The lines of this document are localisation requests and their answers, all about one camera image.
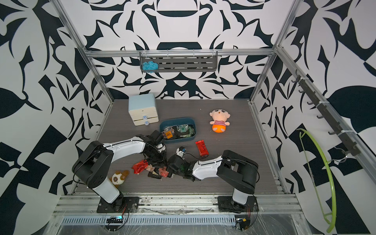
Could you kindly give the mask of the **green pattern tea bag pile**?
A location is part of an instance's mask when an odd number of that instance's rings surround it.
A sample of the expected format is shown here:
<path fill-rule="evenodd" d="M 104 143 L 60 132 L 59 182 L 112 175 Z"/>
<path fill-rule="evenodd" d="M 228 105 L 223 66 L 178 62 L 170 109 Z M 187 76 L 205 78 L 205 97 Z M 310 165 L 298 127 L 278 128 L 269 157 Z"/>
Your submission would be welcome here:
<path fill-rule="evenodd" d="M 148 171 L 148 177 L 153 179 L 173 178 L 174 174 L 167 171 L 167 167 L 153 167 L 151 164 L 146 168 Z"/>

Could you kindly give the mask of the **orange label tea bag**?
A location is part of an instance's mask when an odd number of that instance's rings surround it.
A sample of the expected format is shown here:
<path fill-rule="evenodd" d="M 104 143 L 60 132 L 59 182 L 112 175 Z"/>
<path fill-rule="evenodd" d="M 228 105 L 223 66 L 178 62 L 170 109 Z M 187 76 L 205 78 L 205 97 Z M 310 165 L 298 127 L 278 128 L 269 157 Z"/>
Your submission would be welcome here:
<path fill-rule="evenodd" d="M 166 139 L 166 140 L 170 140 L 170 139 L 175 139 L 175 132 L 173 129 L 168 129 L 168 130 L 164 130 L 163 131 L 163 137 Z"/>

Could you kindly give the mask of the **red long tea sachet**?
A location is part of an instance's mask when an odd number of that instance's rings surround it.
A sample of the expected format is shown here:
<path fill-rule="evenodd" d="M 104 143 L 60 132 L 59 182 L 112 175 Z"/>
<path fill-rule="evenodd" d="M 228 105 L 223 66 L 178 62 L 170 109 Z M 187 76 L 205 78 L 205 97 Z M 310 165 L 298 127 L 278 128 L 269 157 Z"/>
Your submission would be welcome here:
<path fill-rule="evenodd" d="M 205 142 L 204 140 L 199 140 L 199 141 L 196 141 L 195 142 L 197 148 L 198 148 L 198 151 L 199 151 L 199 155 L 200 157 L 204 158 L 204 157 L 208 157 L 209 155 L 209 152 L 207 150 L 207 147 L 205 145 Z"/>

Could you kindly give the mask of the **green label tea bag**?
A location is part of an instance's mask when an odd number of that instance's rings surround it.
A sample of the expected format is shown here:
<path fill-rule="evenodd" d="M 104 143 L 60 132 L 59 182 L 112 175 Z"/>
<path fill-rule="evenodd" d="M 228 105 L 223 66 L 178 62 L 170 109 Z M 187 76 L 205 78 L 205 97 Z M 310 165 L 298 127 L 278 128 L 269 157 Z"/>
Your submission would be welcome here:
<path fill-rule="evenodd" d="M 190 138 L 196 134 L 195 128 L 191 124 L 182 124 L 176 127 L 178 138 Z"/>

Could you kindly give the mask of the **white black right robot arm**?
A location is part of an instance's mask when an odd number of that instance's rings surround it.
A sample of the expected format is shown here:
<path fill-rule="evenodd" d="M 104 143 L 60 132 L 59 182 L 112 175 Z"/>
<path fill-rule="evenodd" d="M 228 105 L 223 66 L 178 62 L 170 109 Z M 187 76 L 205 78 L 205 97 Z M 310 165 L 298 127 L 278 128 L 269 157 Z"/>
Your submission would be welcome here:
<path fill-rule="evenodd" d="M 219 177 L 234 188 L 232 201 L 242 206 L 255 193 L 259 181 L 258 164 L 230 150 L 215 159 L 190 163 L 175 154 L 167 162 L 167 171 L 191 181 Z"/>

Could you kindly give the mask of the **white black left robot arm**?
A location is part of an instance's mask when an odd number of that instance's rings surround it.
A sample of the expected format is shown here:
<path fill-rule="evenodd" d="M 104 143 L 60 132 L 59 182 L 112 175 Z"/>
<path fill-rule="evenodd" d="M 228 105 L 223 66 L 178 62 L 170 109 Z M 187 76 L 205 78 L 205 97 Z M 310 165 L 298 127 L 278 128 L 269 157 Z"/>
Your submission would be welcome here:
<path fill-rule="evenodd" d="M 72 172 L 102 200 L 114 204 L 121 193 L 108 178 L 109 168 L 114 161 L 134 154 L 144 155 L 149 164 L 164 165 L 166 150 L 162 134 L 155 130 L 151 135 L 137 135 L 115 143 L 93 141 L 75 162 Z"/>

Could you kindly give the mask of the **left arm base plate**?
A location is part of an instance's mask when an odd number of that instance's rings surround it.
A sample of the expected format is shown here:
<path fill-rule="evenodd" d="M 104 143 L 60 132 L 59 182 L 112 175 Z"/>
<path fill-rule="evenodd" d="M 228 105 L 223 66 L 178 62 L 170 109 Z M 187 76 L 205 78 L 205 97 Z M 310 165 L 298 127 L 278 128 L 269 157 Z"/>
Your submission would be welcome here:
<path fill-rule="evenodd" d="M 139 197 L 120 195 L 113 203 L 100 199 L 97 213 L 121 213 L 124 209 L 128 212 L 135 212 L 139 207 Z"/>

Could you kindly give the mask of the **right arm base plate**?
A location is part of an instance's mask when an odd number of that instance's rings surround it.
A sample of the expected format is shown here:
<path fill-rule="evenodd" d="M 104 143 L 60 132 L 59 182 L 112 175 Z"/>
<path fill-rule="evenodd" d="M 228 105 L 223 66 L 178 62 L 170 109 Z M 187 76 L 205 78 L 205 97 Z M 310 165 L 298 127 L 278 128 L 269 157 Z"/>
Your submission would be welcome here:
<path fill-rule="evenodd" d="M 247 198 L 245 205 L 235 202 L 231 196 L 219 196 L 217 198 L 220 212 L 257 212 L 259 210 L 256 198 L 252 195 Z"/>

